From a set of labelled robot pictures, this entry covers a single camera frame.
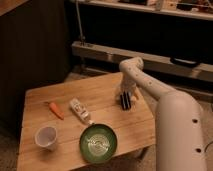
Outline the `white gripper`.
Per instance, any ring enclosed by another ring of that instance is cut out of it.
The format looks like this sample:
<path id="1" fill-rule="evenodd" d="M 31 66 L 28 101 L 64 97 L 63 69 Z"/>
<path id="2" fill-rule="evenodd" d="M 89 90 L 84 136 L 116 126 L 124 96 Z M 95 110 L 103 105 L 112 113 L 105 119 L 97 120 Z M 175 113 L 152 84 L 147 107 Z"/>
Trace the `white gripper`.
<path id="1" fill-rule="evenodd" d="M 129 92 L 132 94 L 132 100 L 137 101 L 139 97 L 135 89 L 136 83 L 129 76 L 124 75 L 122 77 L 121 85 L 118 85 L 115 88 L 115 97 L 119 97 L 122 92 Z"/>

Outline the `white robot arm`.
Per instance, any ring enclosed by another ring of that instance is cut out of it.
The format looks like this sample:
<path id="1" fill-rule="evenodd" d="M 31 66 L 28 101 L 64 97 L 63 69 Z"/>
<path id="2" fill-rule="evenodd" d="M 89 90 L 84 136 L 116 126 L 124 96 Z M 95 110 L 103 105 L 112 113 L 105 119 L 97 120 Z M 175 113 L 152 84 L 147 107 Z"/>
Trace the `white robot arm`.
<path id="1" fill-rule="evenodd" d="M 140 57 L 120 62 L 122 80 L 115 98 L 129 110 L 139 86 L 157 100 L 156 171 L 207 171 L 201 105 L 190 94 L 144 73 L 143 67 Z"/>

